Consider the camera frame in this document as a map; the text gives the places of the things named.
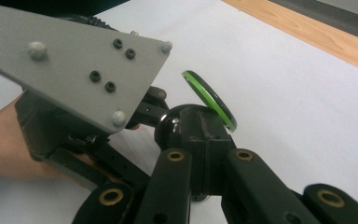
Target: wooden floor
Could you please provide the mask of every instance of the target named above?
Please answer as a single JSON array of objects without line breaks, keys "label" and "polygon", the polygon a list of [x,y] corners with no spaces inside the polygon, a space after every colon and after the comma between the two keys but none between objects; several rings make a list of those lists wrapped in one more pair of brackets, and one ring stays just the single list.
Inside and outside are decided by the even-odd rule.
[{"label": "wooden floor", "polygon": [[358,37],[268,0],[223,0],[289,35],[358,67]]}]

